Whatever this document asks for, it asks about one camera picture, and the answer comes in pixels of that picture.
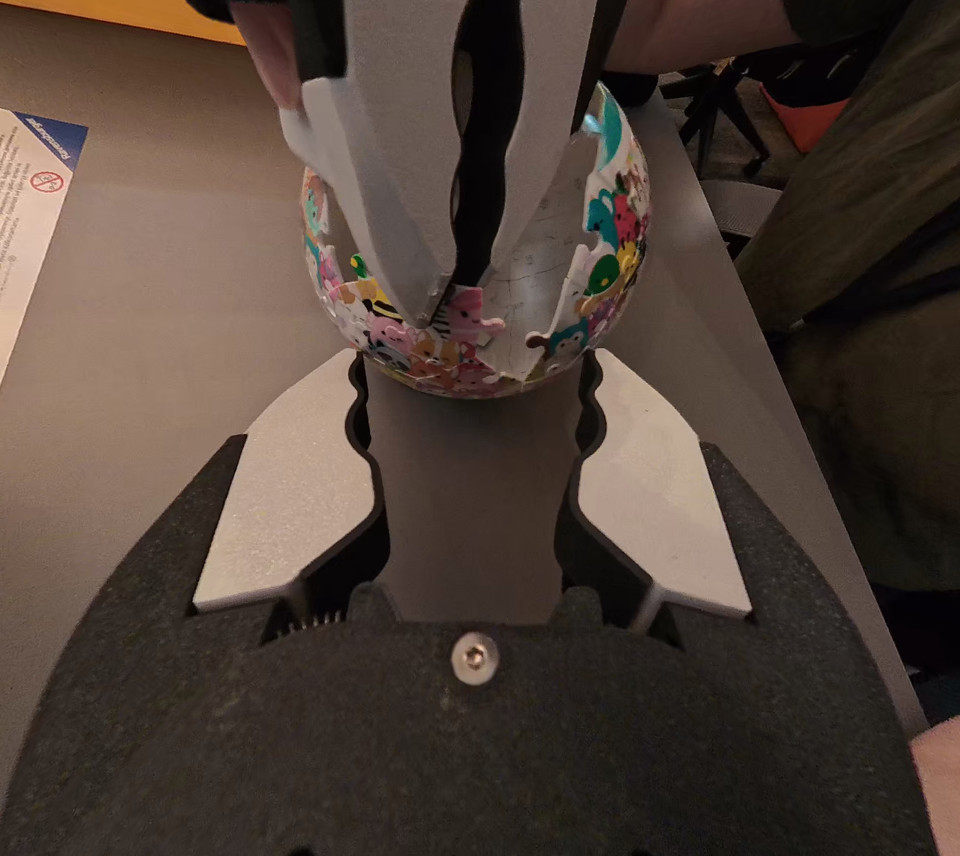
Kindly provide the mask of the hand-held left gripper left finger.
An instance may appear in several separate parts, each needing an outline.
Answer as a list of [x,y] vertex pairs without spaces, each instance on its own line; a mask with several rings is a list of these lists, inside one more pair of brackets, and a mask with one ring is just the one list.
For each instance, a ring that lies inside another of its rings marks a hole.
[[347,610],[390,555],[368,389],[345,349],[277,398],[246,432],[210,549],[196,610],[284,601]]

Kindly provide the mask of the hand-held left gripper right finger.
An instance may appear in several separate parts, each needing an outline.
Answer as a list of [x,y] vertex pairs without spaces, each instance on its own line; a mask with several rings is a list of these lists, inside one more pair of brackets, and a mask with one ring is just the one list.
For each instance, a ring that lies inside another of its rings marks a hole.
[[699,437],[606,349],[585,354],[579,454],[554,551],[563,585],[599,597],[603,623],[648,632],[664,605],[741,620],[752,604]]

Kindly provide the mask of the white instruction leaflet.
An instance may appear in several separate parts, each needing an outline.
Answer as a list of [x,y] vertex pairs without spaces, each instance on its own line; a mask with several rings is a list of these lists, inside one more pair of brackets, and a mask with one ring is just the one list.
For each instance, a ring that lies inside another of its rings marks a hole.
[[86,126],[1,110],[1,374],[5,375],[62,205]]

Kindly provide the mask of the person's left forearm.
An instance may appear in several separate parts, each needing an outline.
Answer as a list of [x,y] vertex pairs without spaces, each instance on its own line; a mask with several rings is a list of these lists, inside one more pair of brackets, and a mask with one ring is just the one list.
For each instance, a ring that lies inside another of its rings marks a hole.
[[959,717],[917,736],[910,751],[937,849],[959,854]]

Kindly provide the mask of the orange red cloth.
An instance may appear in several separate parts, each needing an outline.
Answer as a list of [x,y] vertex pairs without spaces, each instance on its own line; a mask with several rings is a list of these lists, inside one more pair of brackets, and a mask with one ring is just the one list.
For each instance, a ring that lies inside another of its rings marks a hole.
[[759,91],[800,154],[808,154],[844,110],[849,100],[817,105],[786,106],[779,103],[761,84]]

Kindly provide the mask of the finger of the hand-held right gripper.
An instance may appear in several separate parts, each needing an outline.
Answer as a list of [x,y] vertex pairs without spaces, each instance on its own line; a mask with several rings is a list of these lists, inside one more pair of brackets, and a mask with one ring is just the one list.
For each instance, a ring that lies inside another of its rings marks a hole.
[[468,0],[343,0],[340,79],[302,85],[302,159],[330,186],[366,266],[425,325],[456,262],[461,152],[454,44]]
[[597,0],[470,0],[456,94],[452,281],[484,285],[512,255],[569,146]]

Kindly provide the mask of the colourful puzzle ball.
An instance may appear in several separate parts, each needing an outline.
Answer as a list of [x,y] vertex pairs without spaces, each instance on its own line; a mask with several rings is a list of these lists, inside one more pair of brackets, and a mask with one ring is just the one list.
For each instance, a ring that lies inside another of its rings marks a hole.
[[570,370],[621,317],[647,250],[642,147],[604,82],[505,266],[452,285],[432,321],[405,321],[354,243],[333,191],[306,169],[304,255],[321,308],[374,370],[452,399],[519,394]]

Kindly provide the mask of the person's right hand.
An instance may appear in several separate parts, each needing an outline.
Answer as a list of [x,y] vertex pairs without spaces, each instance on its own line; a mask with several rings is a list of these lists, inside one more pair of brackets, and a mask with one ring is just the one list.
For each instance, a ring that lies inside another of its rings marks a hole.
[[280,109],[302,107],[294,26],[285,2],[230,1],[229,10],[261,81]]

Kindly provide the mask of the black chair base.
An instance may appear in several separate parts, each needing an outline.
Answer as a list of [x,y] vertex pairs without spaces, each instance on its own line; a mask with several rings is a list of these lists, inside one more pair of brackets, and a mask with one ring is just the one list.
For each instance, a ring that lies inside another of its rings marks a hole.
[[736,59],[723,63],[702,64],[679,72],[677,81],[662,83],[659,92],[665,100],[687,99],[684,122],[678,138],[684,146],[697,137],[695,172],[699,178],[709,161],[714,130],[720,114],[733,124],[754,150],[753,159],[744,165],[742,174],[754,177],[771,157],[771,151],[759,134],[738,95],[738,85],[747,75]]

